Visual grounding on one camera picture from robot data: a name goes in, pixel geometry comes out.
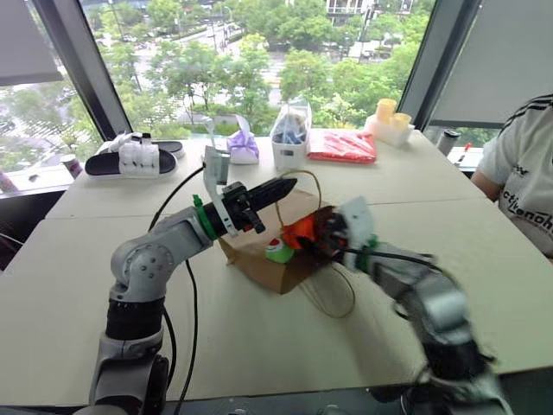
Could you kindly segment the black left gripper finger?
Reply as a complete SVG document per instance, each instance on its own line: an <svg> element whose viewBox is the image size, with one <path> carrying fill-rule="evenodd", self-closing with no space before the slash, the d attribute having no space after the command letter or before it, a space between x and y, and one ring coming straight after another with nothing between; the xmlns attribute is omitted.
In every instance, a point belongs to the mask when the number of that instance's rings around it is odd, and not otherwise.
<svg viewBox="0 0 553 415"><path fill-rule="evenodd" d="M293 186L257 186L253 189L253 210L260 211L264 208L279 202L292 190Z"/></svg>
<svg viewBox="0 0 553 415"><path fill-rule="evenodd" d="M257 185L249 191L252 200L281 200L297 184L294 177L276 177Z"/></svg>

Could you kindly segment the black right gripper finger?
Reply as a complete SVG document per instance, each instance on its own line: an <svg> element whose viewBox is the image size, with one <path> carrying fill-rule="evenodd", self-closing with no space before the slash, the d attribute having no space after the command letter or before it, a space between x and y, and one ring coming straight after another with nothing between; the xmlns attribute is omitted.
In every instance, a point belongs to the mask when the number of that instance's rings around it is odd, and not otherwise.
<svg viewBox="0 0 553 415"><path fill-rule="evenodd" d="M313 229L330 229L336 218L335 206L321 207L314 212Z"/></svg>
<svg viewBox="0 0 553 415"><path fill-rule="evenodd" d="M324 241L312 241L306 237L300 237L299 243L308 255L314 259L332 259L333 249L328 246Z"/></svg>

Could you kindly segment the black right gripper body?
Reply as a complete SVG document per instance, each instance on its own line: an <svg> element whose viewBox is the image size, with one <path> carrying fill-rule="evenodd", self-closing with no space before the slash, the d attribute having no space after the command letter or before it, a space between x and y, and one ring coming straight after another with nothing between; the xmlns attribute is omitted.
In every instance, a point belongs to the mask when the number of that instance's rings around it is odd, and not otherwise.
<svg viewBox="0 0 553 415"><path fill-rule="evenodd" d="M331 213L318 228L319 247L325 257L342 262L349 247L347 224L341 214Z"/></svg>

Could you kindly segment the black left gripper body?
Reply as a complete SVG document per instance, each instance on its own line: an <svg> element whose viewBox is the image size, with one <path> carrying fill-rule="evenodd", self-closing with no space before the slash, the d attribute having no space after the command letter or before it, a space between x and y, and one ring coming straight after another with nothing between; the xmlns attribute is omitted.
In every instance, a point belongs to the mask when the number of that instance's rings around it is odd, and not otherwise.
<svg viewBox="0 0 553 415"><path fill-rule="evenodd" d="M256 203L261 190L261 186L248 189L242 182L234 182L223 188L223 203L237 230L244 233L250 230L256 233L265 231L265 225L257 213L260 207Z"/></svg>

